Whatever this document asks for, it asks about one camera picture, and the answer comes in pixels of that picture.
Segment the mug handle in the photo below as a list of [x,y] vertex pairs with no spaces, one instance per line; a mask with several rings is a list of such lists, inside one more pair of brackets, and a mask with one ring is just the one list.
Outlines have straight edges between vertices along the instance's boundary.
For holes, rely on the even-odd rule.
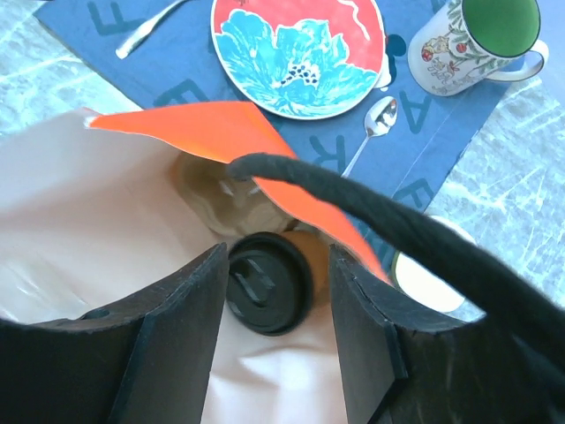
[[530,51],[539,54],[539,61],[534,66],[520,69],[519,71],[497,71],[491,73],[485,80],[502,81],[502,82],[518,82],[537,75],[542,70],[549,58],[549,48],[541,40],[536,40]]

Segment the floral pattern on mug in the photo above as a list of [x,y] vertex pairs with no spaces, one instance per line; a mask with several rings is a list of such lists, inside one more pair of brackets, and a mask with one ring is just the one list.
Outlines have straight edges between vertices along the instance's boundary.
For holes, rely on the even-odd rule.
[[421,50],[427,70],[438,80],[433,89],[439,95],[460,91],[486,75],[510,64],[512,59],[493,57],[474,42],[463,21],[463,0],[448,5],[448,32],[427,41]]

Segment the orange fabric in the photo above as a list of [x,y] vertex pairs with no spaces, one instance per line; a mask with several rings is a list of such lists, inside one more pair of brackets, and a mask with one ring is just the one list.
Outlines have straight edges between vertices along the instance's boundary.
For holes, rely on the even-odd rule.
[[[257,152],[296,157],[252,102],[202,102],[103,115],[90,127],[155,137],[221,163]],[[347,246],[367,269],[389,282],[373,250],[341,210],[294,185],[262,178],[255,182],[280,208]]]

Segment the black lid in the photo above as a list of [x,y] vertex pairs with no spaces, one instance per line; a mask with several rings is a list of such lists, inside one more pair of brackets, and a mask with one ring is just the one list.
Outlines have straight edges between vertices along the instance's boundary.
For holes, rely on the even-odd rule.
[[226,298],[247,328],[279,336],[295,329],[312,307],[312,271],[286,238],[257,232],[239,240],[230,251]]

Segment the silver spoon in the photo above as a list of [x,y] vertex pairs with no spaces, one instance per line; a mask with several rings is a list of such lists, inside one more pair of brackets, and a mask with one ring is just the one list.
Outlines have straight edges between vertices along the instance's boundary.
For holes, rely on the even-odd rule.
[[348,177],[351,174],[351,170],[355,166],[355,163],[357,163],[369,139],[388,134],[390,128],[396,123],[397,116],[398,108],[396,107],[396,99],[390,95],[383,97],[369,109],[365,115],[366,137],[353,156],[353,159],[351,159],[349,165],[347,165],[347,168],[345,168],[342,177]]
[[176,0],[152,18],[138,26],[138,29],[133,31],[133,33],[124,40],[122,45],[116,49],[116,56],[120,59],[125,59],[130,56],[130,54],[146,40],[161,21],[167,18],[178,6],[185,2],[188,2],[188,0]]

